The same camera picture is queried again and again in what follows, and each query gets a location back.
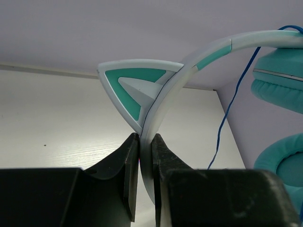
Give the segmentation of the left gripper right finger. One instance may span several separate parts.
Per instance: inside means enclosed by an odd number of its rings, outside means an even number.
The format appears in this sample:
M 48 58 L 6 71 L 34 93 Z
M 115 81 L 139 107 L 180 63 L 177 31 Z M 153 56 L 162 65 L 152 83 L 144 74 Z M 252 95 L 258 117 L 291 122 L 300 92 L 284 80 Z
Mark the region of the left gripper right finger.
M 298 227 L 282 181 L 266 170 L 192 169 L 156 134 L 151 143 L 158 227 Z

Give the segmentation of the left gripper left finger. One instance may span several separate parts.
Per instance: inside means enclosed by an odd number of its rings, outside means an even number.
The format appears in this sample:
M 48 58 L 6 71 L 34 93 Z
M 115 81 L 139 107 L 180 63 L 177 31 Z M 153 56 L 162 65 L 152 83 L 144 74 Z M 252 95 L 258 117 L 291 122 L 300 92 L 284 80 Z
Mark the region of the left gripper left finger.
M 3 227 L 128 227 L 135 220 L 139 136 L 87 169 L 0 171 Z

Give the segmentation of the teal cat-ear headphones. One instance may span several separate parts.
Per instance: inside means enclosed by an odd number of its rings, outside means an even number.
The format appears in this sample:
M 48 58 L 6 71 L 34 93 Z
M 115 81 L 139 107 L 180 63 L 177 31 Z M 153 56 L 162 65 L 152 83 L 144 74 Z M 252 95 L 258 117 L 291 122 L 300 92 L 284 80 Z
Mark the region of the teal cat-ear headphones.
M 181 62 L 130 59 L 100 63 L 98 77 L 110 100 L 138 133 L 140 166 L 145 189 L 153 201 L 151 143 L 170 102 L 194 74 L 232 52 L 271 47 L 273 52 L 257 58 L 252 93 L 279 107 L 303 111 L 303 29 L 289 25 L 278 30 L 256 31 L 228 36 L 198 49 Z

